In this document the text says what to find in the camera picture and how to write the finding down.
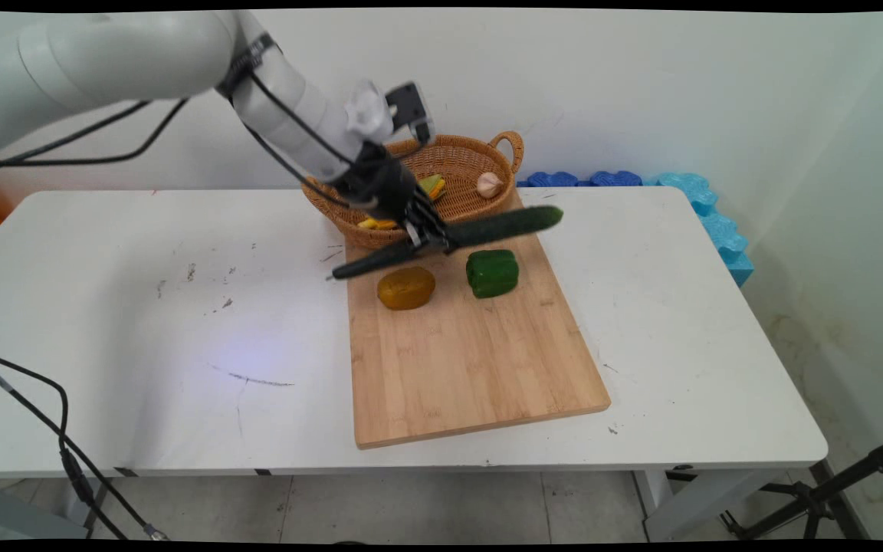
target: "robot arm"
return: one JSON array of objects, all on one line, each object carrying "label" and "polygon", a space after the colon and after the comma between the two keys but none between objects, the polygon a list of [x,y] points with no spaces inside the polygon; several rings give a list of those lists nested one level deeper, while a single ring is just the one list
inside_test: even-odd
[{"label": "robot arm", "polygon": [[371,216],[411,218],[415,179],[402,164],[389,163],[379,144],[405,125],[422,143],[431,139],[417,88],[408,84],[385,96],[361,83],[346,106],[332,105],[288,64],[248,10],[83,15],[43,21],[2,39],[0,148],[118,101],[191,97],[214,87],[245,125]]}]

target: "white table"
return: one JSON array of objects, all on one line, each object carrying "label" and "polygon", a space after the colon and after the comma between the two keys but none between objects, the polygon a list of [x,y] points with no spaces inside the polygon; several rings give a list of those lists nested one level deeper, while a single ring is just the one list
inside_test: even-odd
[{"label": "white table", "polygon": [[[289,189],[29,196],[0,227],[0,357],[66,387],[108,475],[628,469],[656,541],[825,457],[682,192],[521,195],[564,210],[540,241],[605,412],[360,451],[346,284],[325,280],[343,236]],[[0,373],[59,420],[56,392]],[[0,389],[0,478],[63,476],[56,446]],[[674,497],[678,465],[703,472]]]}]

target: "cucumber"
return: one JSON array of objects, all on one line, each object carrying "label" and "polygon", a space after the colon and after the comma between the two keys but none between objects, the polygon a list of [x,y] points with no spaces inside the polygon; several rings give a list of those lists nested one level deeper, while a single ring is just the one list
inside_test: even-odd
[{"label": "cucumber", "polygon": [[560,222],[564,211],[553,205],[540,205],[506,211],[491,217],[448,226],[448,237],[460,248],[513,238],[547,230]]}]

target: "wicker basket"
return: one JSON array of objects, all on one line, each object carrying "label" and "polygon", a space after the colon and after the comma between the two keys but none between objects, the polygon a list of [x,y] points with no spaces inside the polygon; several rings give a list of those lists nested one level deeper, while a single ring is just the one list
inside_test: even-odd
[{"label": "wicker basket", "polygon": [[[509,141],[513,147],[512,164],[506,160],[500,150],[497,150],[497,143],[500,140]],[[414,140],[399,141],[386,146],[391,154],[397,156],[409,153],[416,147],[417,141]],[[410,168],[417,179],[441,174],[445,179],[445,194],[435,202],[435,208],[445,222],[458,222],[502,210],[509,202],[513,189],[516,188],[516,170],[520,168],[522,161],[523,139],[511,130],[500,133],[490,143],[465,136],[438,135],[434,143],[405,158],[403,163]],[[493,198],[485,199],[476,192],[476,182],[483,173],[495,173],[504,182],[500,192]],[[309,178],[309,180],[333,198],[340,197],[330,186],[319,184],[315,179]],[[329,203],[306,186],[302,186],[302,192],[305,192],[306,198],[316,206],[316,209],[336,224],[350,244],[361,248],[381,248],[407,235],[406,231],[397,228],[390,230],[360,228],[357,223],[367,218],[367,214],[363,211],[346,209]]]}]

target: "black cable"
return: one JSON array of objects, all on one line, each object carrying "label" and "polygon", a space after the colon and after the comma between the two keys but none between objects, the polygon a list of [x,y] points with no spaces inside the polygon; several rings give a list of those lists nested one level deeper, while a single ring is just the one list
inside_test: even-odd
[{"label": "black cable", "polygon": [[29,377],[34,378],[34,380],[42,381],[46,385],[56,389],[57,393],[60,393],[60,432],[57,433],[57,437],[60,439],[60,450],[67,448],[67,443],[64,443],[64,437],[67,437],[67,408],[69,408],[69,403],[67,402],[67,392],[64,391],[64,388],[52,379],[41,376],[34,371],[26,370],[24,367],[18,366],[18,364],[10,363],[9,360],[0,359],[0,364],[18,371],[20,374],[28,375]]},{"label": "black cable", "polygon": [[[3,359],[0,359],[0,363],[2,363],[3,366],[13,368],[13,370],[20,371],[20,373],[27,373],[30,377],[35,377],[37,380],[45,381],[45,382],[48,382],[50,385],[56,385],[57,387],[60,387],[60,384],[53,382],[52,380],[49,380],[49,378],[47,378],[47,377],[36,374],[36,373],[34,373],[34,371],[26,370],[25,368],[18,366],[18,364],[10,363],[10,361],[3,360]],[[34,415],[36,417],[38,417],[43,423],[45,423],[46,426],[49,426],[50,429],[53,430],[53,433],[57,433],[58,435],[60,434],[60,429],[59,429],[59,427],[56,426],[55,423],[53,423],[53,420],[46,417],[46,415],[43,415],[43,413],[40,412],[39,409],[36,408],[35,405],[32,405],[31,402],[29,402],[25,399],[25,397],[22,397],[22,395],[18,394],[18,391],[14,392],[15,389],[12,389],[11,386],[8,386],[8,384],[4,388],[7,391],[9,391],[10,394],[13,395],[17,401],[19,401],[22,405],[24,405],[25,408],[29,409],[29,411],[34,413]],[[111,485],[111,481],[108,478],[105,478],[105,476],[101,474],[101,470],[98,469],[96,467],[96,465],[94,465],[94,462],[92,462],[90,460],[90,458],[88,458],[87,455],[84,454],[84,451],[81,451],[80,447],[78,447],[77,444],[74,443],[73,440],[71,440],[70,436],[67,436],[66,434],[64,434],[64,443],[66,443],[67,445],[70,446],[71,450],[73,450],[74,453],[77,454],[77,457],[80,457],[81,461],[84,461],[84,464],[87,465],[87,467],[90,469],[92,474],[94,474],[95,478],[97,478],[101,482],[101,484],[104,485],[105,488],[108,489],[109,493],[111,493],[113,496],[115,496],[115,499],[118,499],[118,502],[120,502],[122,504],[122,506],[125,507],[125,510],[127,511],[127,513],[129,513],[130,516],[132,516],[132,518],[134,518],[134,520],[137,522],[137,524],[141,525],[141,527],[143,527],[147,533],[148,527],[151,527],[151,525],[147,524],[146,521],[143,520],[143,517],[141,517],[137,513],[137,511],[134,510],[132,505],[130,505],[129,502],[127,502],[125,497],[122,496],[122,493],[119,493],[118,489],[115,489],[115,486]]]},{"label": "black cable", "polygon": [[312,136],[313,139],[318,141],[319,144],[322,144],[322,147],[325,147],[326,150],[328,150],[329,153],[332,153],[334,157],[336,157],[340,161],[343,161],[343,163],[350,165],[350,167],[353,167],[353,160],[352,159],[344,156],[342,153],[339,153],[339,151],[336,151],[336,148],[330,146],[330,144],[327,143],[326,140],[323,140],[323,137],[319,136],[319,133],[316,133],[315,130],[312,130],[311,126],[306,125],[305,121],[302,121],[302,119],[299,118],[298,115],[295,115],[295,112],[292,111],[292,109],[288,109],[287,105],[284,105],[283,103],[281,103],[281,100],[278,99],[276,97],[276,95],[271,94],[271,91],[268,90],[267,87],[265,87],[264,83],[262,83],[262,81],[260,80],[260,78],[257,77],[256,74],[251,73],[250,76],[251,76],[251,79],[254,81],[254,84],[256,84],[257,87],[259,88],[259,90],[264,92],[266,97],[268,97],[268,99],[270,99],[270,101],[274,105],[277,105],[277,107],[280,107],[281,111],[284,111],[285,114],[287,114],[289,117],[291,117],[292,121],[294,121],[295,123],[298,123],[298,126],[302,130],[305,130],[305,133],[308,133],[308,135]]},{"label": "black cable", "polygon": [[[11,363],[3,363],[3,366],[13,367],[9,366],[9,364]],[[20,368],[18,371],[21,371],[21,373],[31,375],[37,380],[47,381],[48,383],[51,383],[51,385],[55,385],[47,378],[44,378],[39,374],[29,373],[28,370],[26,370],[25,368],[21,368],[20,366],[18,366],[18,368]],[[94,512],[98,520],[101,520],[101,523],[105,524],[105,527],[108,527],[108,530],[111,531],[112,534],[115,535],[115,537],[122,539],[122,541],[126,541],[127,537],[125,537],[125,534],[123,534],[123,532],[120,531],[119,528],[115,524],[113,524],[107,516],[105,516],[104,511],[101,511],[100,507],[97,506],[97,503],[94,500],[94,490],[90,488],[89,483],[87,483],[87,479],[84,478],[84,473],[80,472],[80,474],[77,474],[76,471],[71,471],[71,460],[69,456],[70,452],[67,450],[66,445],[63,443],[65,439],[69,440],[69,437],[64,434],[64,430],[60,429],[60,427],[57,427],[57,424],[53,423],[53,420],[46,417],[46,415],[42,411],[40,411],[40,409],[36,408],[36,405],[32,404],[32,402],[29,402],[28,399],[25,398],[19,391],[15,390],[13,386],[9,385],[9,382],[4,380],[2,376],[0,376],[0,387],[5,389],[6,392],[12,395],[13,398],[16,399],[21,405],[25,406],[25,408],[27,408],[29,412],[34,413],[34,415],[42,420],[42,422],[45,423],[46,426],[49,426],[50,429],[53,430],[53,433],[56,433],[58,436],[61,437],[60,457],[63,461],[64,472],[66,472],[67,477],[71,480],[71,485],[74,486],[74,491],[76,491],[77,493],[77,498],[81,499],[82,501],[84,501],[85,504],[87,504],[91,511]],[[64,417],[64,419],[66,419],[67,417],[66,401],[64,401],[62,416]]]},{"label": "black cable", "polygon": [[419,153],[419,151],[423,150],[425,148],[425,146],[426,146],[426,144],[420,143],[420,141],[419,141],[417,147],[415,147],[413,150],[408,151],[407,153],[404,153],[403,155],[399,155],[397,157],[392,156],[389,159],[376,159],[373,161],[367,161],[365,163],[357,163],[356,167],[361,168],[361,169],[370,169],[370,168],[375,169],[377,167],[383,167],[383,165],[389,165],[390,163],[393,163],[395,161],[402,161],[404,159],[407,159],[411,155],[414,155],[415,153]]},{"label": "black cable", "polygon": [[400,160],[402,160],[402,159],[406,159],[407,157],[410,157],[411,155],[414,155],[415,153],[419,153],[419,151],[421,151],[421,149],[425,147],[425,144],[424,144],[424,143],[418,143],[418,147],[416,147],[413,151],[408,151],[406,154],[403,154],[403,155],[400,156],[400,157],[392,157],[392,158],[389,158],[389,159],[380,159],[380,160],[376,160],[376,161],[368,161],[368,162],[365,162],[365,163],[356,163],[355,161],[351,160],[350,158],[348,158],[348,157],[344,156],[343,154],[339,153],[339,151],[336,151],[336,148],[330,146],[330,144],[327,143],[326,140],[323,140],[323,137],[322,137],[322,136],[319,136],[319,133],[316,133],[315,130],[312,130],[311,126],[308,126],[307,123],[305,123],[305,121],[302,121],[302,119],[299,118],[298,115],[295,115],[295,112],[292,111],[291,108],[288,108],[288,106],[287,106],[287,105],[284,105],[284,103],[281,102],[280,99],[278,99],[277,97],[275,97],[274,94],[272,94],[272,92],[271,92],[270,90],[268,90],[268,89],[265,87],[264,83],[262,83],[262,81],[260,80],[260,78],[257,77],[256,74],[251,73],[251,74],[250,74],[250,77],[251,77],[251,79],[254,81],[254,84],[257,85],[257,87],[259,88],[259,90],[262,91],[262,92],[264,92],[264,94],[266,95],[266,97],[268,97],[268,99],[270,99],[270,101],[271,101],[274,105],[277,105],[277,107],[280,107],[280,108],[281,108],[281,111],[284,111],[285,114],[287,114],[289,117],[291,117],[292,121],[294,121],[295,123],[297,123],[297,125],[299,126],[299,128],[301,128],[302,130],[305,130],[305,132],[308,133],[309,136],[312,136],[313,139],[315,139],[316,141],[318,141],[318,143],[321,144],[322,147],[325,147],[325,148],[326,148],[326,151],[329,151],[329,153],[332,153],[334,157],[336,157],[336,158],[339,159],[340,161],[343,161],[343,163],[345,163],[345,164],[347,164],[347,165],[350,165],[350,167],[353,167],[353,168],[361,168],[361,169],[370,169],[370,168],[383,167],[383,166],[385,166],[385,165],[389,165],[389,164],[392,163],[392,162],[400,161]]},{"label": "black cable", "polygon": [[319,189],[318,186],[315,186],[312,184],[312,182],[309,182],[308,179],[302,176],[301,172],[295,170],[295,168],[292,167],[291,164],[288,163],[288,161],[285,161],[284,157],[281,157],[281,155],[277,154],[277,151],[274,151],[272,147],[268,146],[267,141],[265,141],[263,137],[259,135],[259,133],[256,133],[254,129],[250,128],[248,125],[245,125],[245,129],[248,129],[248,132],[251,133],[252,136],[254,136],[254,139],[257,140],[257,143],[261,144],[261,147],[263,147],[264,150],[267,151],[267,153],[271,154],[274,160],[276,160],[277,163],[284,167],[284,170],[287,170],[291,173],[292,176],[297,178],[299,182],[302,182],[302,185],[307,186],[307,188],[311,189],[312,192],[318,193],[319,196],[322,196],[322,198],[326,199],[326,201],[329,203],[339,205],[340,207],[346,207],[346,209],[353,208],[349,203],[341,202],[339,199],[333,198],[331,195],[328,195],[328,193],[323,192],[322,189]]},{"label": "black cable", "polygon": [[107,119],[102,119],[97,123],[94,123],[91,126],[86,126],[85,128],[78,130],[76,133],[72,133],[70,136],[64,136],[62,139],[51,141],[51,143],[47,143],[46,146],[39,146],[38,148],[31,149],[29,151],[25,151],[25,153],[20,153],[13,157],[8,158],[6,161],[25,161],[29,157],[36,157],[36,155],[40,155],[42,153],[46,153],[47,151],[55,150],[60,146],[66,146],[71,141],[79,140],[81,137],[89,135],[89,133],[95,132],[95,130],[101,130],[104,127],[110,125],[110,123],[115,123],[123,118],[126,118],[129,115],[132,115],[134,112],[138,111],[141,108],[144,108],[146,105],[151,104],[151,101],[140,101],[137,104],[132,105],[132,107],[127,108],[123,111],[119,111],[118,113],[108,117]]},{"label": "black cable", "polygon": [[123,153],[120,155],[113,155],[111,157],[87,157],[84,159],[45,159],[45,160],[35,160],[35,161],[11,161],[11,160],[3,160],[0,161],[0,167],[52,167],[57,165],[102,165],[104,163],[118,163],[120,161],[127,161],[129,159],[136,158],[141,154],[145,153],[145,150],[148,150],[152,143],[158,139],[159,135],[161,135],[162,130],[164,130],[168,125],[169,121],[172,121],[172,118],[176,116],[176,113],[182,109],[183,105],[186,105],[186,102],[189,101],[189,98],[182,98],[180,101],[176,102],[175,106],[172,106],[172,109],[169,110],[168,114],[162,118],[162,122],[155,128],[154,132],[148,136],[148,139],[141,144],[141,147],[138,147],[134,151],[130,151],[130,153]]}]

